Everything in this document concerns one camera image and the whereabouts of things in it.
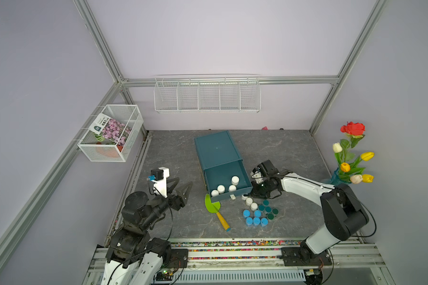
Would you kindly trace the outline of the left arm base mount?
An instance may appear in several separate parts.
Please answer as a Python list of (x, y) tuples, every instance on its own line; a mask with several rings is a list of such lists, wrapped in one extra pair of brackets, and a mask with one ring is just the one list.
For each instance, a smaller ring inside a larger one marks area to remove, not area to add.
[(147, 245), (146, 250), (151, 255), (156, 255), (162, 261), (164, 268), (186, 268), (189, 261), (188, 249), (174, 249), (171, 242), (153, 238)]

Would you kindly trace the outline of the teal top drawer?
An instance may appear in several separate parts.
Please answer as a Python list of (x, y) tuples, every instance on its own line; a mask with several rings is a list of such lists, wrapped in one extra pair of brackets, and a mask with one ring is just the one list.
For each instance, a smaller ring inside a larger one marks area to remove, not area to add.
[[(211, 201), (216, 203), (223, 200), (230, 200), (231, 195), (241, 197), (244, 194), (251, 193), (253, 187), (250, 181), (250, 176), (246, 172), (243, 161), (233, 161), (223, 165), (207, 168), (203, 171), (206, 189), (208, 190)], [(234, 176), (239, 178), (236, 190), (229, 191), (229, 186), (232, 185), (231, 180)], [(225, 187), (224, 193), (213, 196), (212, 191), (217, 190), (217, 187), (223, 185)]]

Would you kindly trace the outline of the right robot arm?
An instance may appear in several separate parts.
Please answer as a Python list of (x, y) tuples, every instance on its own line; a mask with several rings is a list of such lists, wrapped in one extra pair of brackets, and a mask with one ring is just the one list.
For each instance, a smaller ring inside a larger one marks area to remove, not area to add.
[(270, 160), (250, 173), (252, 191), (249, 196), (271, 199), (278, 191), (296, 194), (322, 209), (324, 224), (300, 244), (298, 257), (312, 260), (330, 247), (346, 241), (370, 222), (367, 210), (346, 184), (316, 182), (289, 171), (279, 171)]

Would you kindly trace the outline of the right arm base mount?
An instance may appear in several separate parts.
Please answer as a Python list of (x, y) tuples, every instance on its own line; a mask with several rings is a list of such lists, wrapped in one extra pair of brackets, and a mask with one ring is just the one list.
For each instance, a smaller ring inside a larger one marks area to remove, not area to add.
[(286, 267), (318, 267), (331, 266), (333, 264), (328, 251), (314, 254), (306, 248), (284, 247), (281, 249), (281, 256)]

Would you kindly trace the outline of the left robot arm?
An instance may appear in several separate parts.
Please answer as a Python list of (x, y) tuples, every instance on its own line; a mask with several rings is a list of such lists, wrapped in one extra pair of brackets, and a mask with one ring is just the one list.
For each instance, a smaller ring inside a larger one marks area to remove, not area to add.
[(172, 249), (169, 239), (151, 238), (150, 231), (166, 217), (187, 204), (192, 182), (179, 184), (172, 178), (164, 184), (168, 194), (149, 199), (147, 193), (133, 192), (121, 210), (122, 223), (113, 234), (106, 254), (103, 285), (151, 285), (157, 275), (182, 275), (188, 264), (186, 249)]

